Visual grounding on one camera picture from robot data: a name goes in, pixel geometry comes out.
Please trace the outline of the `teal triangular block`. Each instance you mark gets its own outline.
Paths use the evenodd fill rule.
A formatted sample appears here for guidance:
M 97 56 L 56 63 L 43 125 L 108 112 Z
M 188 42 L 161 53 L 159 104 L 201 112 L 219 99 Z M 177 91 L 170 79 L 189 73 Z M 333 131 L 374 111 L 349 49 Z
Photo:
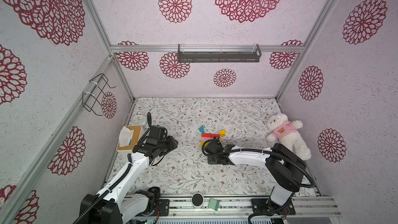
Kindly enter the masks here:
M 205 133 L 205 130 L 204 130 L 204 126 L 203 126 L 203 125 L 199 128 L 199 131 L 200 131 L 202 134 Z

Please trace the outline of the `pink block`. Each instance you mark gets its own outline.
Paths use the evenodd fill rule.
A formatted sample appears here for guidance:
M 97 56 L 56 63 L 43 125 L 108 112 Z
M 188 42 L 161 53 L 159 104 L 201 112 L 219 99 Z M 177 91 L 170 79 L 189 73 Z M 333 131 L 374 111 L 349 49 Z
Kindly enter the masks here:
M 202 137 L 202 139 L 201 139 L 202 142 L 206 142 L 206 141 L 208 141 L 208 140 L 210 140 L 209 137 Z

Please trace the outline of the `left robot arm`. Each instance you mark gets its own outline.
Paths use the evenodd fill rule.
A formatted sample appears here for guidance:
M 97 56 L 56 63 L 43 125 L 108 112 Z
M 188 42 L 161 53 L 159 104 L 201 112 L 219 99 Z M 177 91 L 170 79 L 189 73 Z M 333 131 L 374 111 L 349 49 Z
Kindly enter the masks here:
M 152 124 L 151 113 L 147 114 L 147 122 L 148 129 L 127 154 L 127 163 L 118 174 L 95 195 L 84 197 L 75 224 L 126 224 L 138 214 L 152 213 L 155 193 L 139 190 L 130 200 L 124 198 L 154 160 L 176 149 L 178 141 L 168 135 L 166 128 Z

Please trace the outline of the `yellow triangular block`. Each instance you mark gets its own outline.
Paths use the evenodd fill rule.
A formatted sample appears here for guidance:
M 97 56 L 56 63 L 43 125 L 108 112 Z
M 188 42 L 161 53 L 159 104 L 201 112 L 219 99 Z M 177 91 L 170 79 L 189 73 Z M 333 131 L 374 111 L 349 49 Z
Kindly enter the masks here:
M 220 136 L 225 136 L 225 135 L 226 135 L 226 130 L 223 129 L 223 130 L 220 131 L 218 134 L 219 134 Z

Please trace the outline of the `red block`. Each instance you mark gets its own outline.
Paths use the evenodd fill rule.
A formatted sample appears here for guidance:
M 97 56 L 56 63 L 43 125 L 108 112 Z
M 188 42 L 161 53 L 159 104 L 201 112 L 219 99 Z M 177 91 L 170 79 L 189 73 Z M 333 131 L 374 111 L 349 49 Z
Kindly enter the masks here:
M 219 134 L 210 134 L 209 137 L 211 140 L 214 140 L 214 139 L 221 140 L 221 135 L 219 135 Z
M 202 133 L 202 138 L 205 140 L 211 139 L 211 134 L 210 133 Z

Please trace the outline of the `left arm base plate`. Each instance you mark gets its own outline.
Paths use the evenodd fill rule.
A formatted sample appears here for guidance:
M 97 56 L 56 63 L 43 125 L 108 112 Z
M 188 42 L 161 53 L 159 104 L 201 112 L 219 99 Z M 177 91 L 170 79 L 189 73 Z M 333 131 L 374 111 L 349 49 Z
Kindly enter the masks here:
M 170 201 L 168 199 L 161 200 L 161 191 L 159 187 L 151 187 L 148 190 L 138 190 L 135 195 L 143 195 L 148 202 L 145 204 L 143 212 L 137 216 L 168 216 Z

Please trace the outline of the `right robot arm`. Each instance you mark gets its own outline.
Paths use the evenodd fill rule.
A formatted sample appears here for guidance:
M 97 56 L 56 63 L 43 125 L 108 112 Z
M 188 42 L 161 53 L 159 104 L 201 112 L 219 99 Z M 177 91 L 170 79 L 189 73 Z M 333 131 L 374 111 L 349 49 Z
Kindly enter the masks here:
M 248 223 L 257 216 L 273 216 L 280 213 L 290 203 L 301 188 L 314 188 L 316 183 L 306 170 L 306 163 L 282 144 L 271 148 L 242 148 L 234 145 L 223 146 L 219 139 L 204 142 L 202 154 L 208 164 L 239 165 L 246 164 L 267 168 L 276 180 L 271 195 L 263 204 L 263 211 L 249 215 Z

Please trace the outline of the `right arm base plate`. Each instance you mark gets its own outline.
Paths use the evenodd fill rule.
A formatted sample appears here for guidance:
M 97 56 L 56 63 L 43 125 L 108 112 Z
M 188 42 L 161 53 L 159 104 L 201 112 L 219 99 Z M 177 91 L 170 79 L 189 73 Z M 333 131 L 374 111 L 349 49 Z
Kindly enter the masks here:
M 251 200 L 252 210 L 255 214 L 268 212 L 268 216 L 272 215 L 295 215 L 292 199 L 289 199 L 287 203 L 278 205 L 272 202 L 269 198 L 258 198 Z

